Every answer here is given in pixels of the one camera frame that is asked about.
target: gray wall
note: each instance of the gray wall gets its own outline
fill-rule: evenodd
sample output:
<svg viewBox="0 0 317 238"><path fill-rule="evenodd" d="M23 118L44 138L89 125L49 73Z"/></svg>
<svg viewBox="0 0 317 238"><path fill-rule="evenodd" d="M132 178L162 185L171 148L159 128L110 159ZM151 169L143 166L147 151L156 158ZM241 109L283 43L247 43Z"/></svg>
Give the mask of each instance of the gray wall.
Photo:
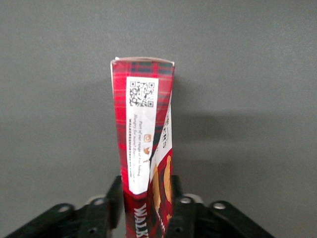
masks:
<svg viewBox="0 0 317 238"><path fill-rule="evenodd" d="M278 238L317 236L315 0L2 0L0 236L119 174L115 56L176 62L185 192L227 200Z"/></svg>

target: tartan pattern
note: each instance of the tartan pattern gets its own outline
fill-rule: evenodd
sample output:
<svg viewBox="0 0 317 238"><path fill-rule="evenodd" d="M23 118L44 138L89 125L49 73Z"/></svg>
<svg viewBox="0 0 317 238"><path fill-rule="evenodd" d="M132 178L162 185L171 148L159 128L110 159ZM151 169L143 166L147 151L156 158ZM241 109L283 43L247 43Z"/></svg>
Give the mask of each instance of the tartan pattern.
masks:
<svg viewBox="0 0 317 238"><path fill-rule="evenodd" d="M163 235L163 231L154 208L152 185L149 184L147 192L138 195L132 194L129 190L126 149L126 78L128 76L158 78L158 103L156 127L153 138L153 150L151 155L152 158L158 146L159 138L163 129L164 120L168 109L170 94L172 90L174 65L171 63L162 63L156 61L131 62L120 60L113 61L111 64L114 113L117 128L117 140L121 164L124 206L126 213L126 237L136 237L133 209L142 207L145 202L147 204L148 215L146 221L149 237L161 237ZM158 168L160 181L163 179L162 173L164 173L164 169L166 166L166 158L164 158L163 161L165 161L165 165L162 167L160 164L160 167ZM171 205L166 198L163 198L162 200L164 202L162 202L160 205L160 212L162 211L162 214L164 214L163 216L166 217L168 212L169 214L171 214ZM167 219L163 219L163 222L165 227L167 227Z"/></svg>

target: qr code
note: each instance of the qr code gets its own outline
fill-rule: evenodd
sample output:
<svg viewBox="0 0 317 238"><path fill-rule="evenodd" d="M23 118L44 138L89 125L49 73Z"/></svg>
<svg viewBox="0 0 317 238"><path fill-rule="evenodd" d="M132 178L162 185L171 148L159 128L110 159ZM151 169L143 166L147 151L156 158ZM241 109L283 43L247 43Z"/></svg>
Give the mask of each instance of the qr code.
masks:
<svg viewBox="0 0 317 238"><path fill-rule="evenodd" d="M130 82L130 106L150 107L154 106L154 88L152 82Z"/></svg>

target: white label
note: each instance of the white label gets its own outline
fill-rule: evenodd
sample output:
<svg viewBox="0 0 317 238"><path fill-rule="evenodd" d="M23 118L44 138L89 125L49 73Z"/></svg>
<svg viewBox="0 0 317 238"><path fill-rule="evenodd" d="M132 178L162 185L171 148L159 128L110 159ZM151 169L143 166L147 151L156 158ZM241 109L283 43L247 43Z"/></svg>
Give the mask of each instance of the white label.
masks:
<svg viewBox="0 0 317 238"><path fill-rule="evenodd" d="M157 116L158 78L127 77L126 143L129 190L148 190Z"/></svg>

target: red packaging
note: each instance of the red packaging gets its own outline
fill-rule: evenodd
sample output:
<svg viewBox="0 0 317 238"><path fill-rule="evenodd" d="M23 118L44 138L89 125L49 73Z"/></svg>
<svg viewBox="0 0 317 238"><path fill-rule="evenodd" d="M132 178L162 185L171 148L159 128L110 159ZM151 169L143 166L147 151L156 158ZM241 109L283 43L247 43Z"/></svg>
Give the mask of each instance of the red packaging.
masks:
<svg viewBox="0 0 317 238"><path fill-rule="evenodd" d="M127 238L161 238L171 217L174 62L111 62Z"/></svg>

